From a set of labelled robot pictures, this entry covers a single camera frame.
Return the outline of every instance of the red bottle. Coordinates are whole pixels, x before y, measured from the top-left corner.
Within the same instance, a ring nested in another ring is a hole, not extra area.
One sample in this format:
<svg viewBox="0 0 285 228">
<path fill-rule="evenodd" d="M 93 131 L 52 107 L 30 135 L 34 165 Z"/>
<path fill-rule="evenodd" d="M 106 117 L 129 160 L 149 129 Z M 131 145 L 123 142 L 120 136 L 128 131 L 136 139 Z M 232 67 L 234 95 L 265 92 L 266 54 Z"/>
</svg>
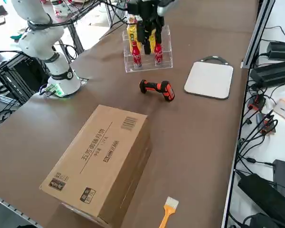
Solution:
<svg viewBox="0 0 285 228">
<path fill-rule="evenodd" d="M 136 41 L 132 42 L 132 46 L 133 46 L 132 57 L 133 57 L 133 62 L 134 62 L 134 69 L 139 70 L 142 68 L 141 53 L 137 47 Z"/>
<path fill-rule="evenodd" d="M 161 44 L 155 45 L 155 65 L 158 67 L 162 64 L 162 46 Z"/>
</svg>

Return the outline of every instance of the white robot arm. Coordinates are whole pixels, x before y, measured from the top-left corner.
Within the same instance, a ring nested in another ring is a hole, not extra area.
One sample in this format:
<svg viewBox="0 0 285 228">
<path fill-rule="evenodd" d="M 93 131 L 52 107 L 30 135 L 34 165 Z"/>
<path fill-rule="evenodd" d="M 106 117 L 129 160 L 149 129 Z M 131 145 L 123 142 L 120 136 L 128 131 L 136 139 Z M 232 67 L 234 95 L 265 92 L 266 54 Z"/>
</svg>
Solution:
<svg viewBox="0 0 285 228">
<path fill-rule="evenodd" d="M 68 64 L 62 53 L 55 52 L 52 47 L 64 33 L 62 26 L 51 27 L 52 18 L 44 11 L 40 0 L 12 0 L 18 15 L 28 21 L 29 29 L 19 40 L 22 51 L 44 61 L 51 77 L 48 80 L 55 95 L 64 97 L 73 94 L 80 86 L 80 80 Z"/>
</svg>

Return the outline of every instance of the metal frame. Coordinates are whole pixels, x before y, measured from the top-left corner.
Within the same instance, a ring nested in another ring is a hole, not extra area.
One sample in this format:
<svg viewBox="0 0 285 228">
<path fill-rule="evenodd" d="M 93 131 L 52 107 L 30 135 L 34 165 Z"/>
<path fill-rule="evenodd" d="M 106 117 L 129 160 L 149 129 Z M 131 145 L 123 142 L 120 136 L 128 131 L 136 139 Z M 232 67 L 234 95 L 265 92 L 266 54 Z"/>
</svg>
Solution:
<svg viewBox="0 0 285 228">
<path fill-rule="evenodd" d="M 253 63 L 254 60 L 254 56 L 256 56 L 258 52 L 259 44 L 261 42 L 266 23 L 269 19 L 275 1 L 276 0 L 263 0 L 263 4 L 260 8 L 256 20 L 256 25 L 253 30 L 252 37 L 250 39 L 248 50 L 243 60 L 242 67 L 245 69 L 250 69 L 251 64 Z"/>
</svg>

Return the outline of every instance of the label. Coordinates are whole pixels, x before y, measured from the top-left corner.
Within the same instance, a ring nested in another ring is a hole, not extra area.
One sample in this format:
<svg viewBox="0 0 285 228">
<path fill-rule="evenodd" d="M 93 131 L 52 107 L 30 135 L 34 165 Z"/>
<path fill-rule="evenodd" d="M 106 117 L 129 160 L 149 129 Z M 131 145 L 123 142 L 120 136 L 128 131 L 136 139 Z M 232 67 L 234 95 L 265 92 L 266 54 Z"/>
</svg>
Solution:
<svg viewBox="0 0 285 228">
<path fill-rule="evenodd" d="M 68 176 L 61 174 L 60 172 L 56 173 L 55 178 L 62 180 L 64 182 L 67 182 L 67 180 L 68 180 Z"/>
<path fill-rule="evenodd" d="M 114 141 L 111 148 L 109 149 L 108 153 L 104 158 L 104 162 L 109 162 L 110 158 L 112 157 L 113 152 L 115 151 L 119 141 Z"/>
<path fill-rule="evenodd" d="M 121 128 L 126 129 L 128 131 L 132 131 L 132 129 L 136 125 L 136 122 L 137 122 L 136 118 L 127 116 L 126 119 L 124 120 Z"/>
<path fill-rule="evenodd" d="M 60 181 L 60 180 L 57 180 L 55 178 L 53 178 L 51 180 L 51 182 L 49 183 L 49 186 L 58 190 L 58 191 L 62 191 L 63 187 L 66 185 L 66 183 Z"/>
<path fill-rule="evenodd" d="M 101 152 L 101 149 L 98 148 L 98 145 L 100 145 L 101 143 L 104 144 L 107 137 L 105 137 L 105 133 L 109 130 L 109 128 L 111 127 L 113 122 L 111 122 L 111 124 L 109 125 L 109 127 L 107 129 L 99 129 L 97 131 L 97 134 L 94 136 L 93 140 L 91 141 L 91 144 L 89 145 L 89 147 L 87 148 L 87 150 L 84 152 L 84 154 L 81 157 L 81 160 L 85 161 L 85 164 L 81 170 L 80 173 L 82 173 L 82 171 L 84 170 L 85 166 L 87 165 L 87 163 L 89 162 L 89 160 L 91 159 L 92 155 L 94 155 L 95 157 L 98 156 L 98 154 Z"/>
<path fill-rule="evenodd" d="M 89 204 L 95 194 L 96 194 L 96 191 L 94 189 L 85 188 L 84 193 L 82 193 L 80 197 L 80 201 Z"/>
</svg>

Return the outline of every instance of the orange handheld scanner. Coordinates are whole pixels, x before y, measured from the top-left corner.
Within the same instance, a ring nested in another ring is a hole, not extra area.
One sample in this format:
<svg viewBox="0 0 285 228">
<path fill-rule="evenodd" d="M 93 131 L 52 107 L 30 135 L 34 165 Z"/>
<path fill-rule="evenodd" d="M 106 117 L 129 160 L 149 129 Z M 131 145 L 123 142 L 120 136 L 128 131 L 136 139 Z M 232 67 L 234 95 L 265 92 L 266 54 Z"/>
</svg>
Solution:
<svg viewBox="0 0 285 228">
<path fill-rule="evenodd" d="M 175 98 L 174 91 L 168 81 L 163 81 L 162 83 L 153 83 L 142 80 L 139 84 L 141 92 L 145 94 L 148 90 L 157 91 L 163 94 L 166 101 L 173 101 Z"/>
</svg>

